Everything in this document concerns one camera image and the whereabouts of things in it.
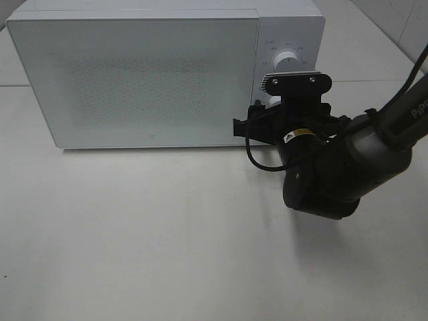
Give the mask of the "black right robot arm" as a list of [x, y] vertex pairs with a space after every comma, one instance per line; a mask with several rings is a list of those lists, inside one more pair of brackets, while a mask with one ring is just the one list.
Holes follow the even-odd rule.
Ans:
[[349, 118], [331, 115], [322, 96], [332, 87], [321, 72], [266, 74], [262, 90], [280, 102], [256, 100], [233, 133], [277, 148], [287, 207], [340, 220], [361, 198], [405, 171], [412, 148], [427, 135], [427, 78], [410, 77], [380, 110]]

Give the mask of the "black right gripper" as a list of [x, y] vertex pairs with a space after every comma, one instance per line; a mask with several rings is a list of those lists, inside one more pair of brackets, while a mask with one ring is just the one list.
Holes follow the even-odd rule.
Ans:
[[256, 100], [246, 120], [233, 119], [233, 135], [275, 145], [283, 167], [310, 157], [351, 122], [345, 115], [332, 116], [322, 96], [280, 97], [281, 104], [272, 108]]

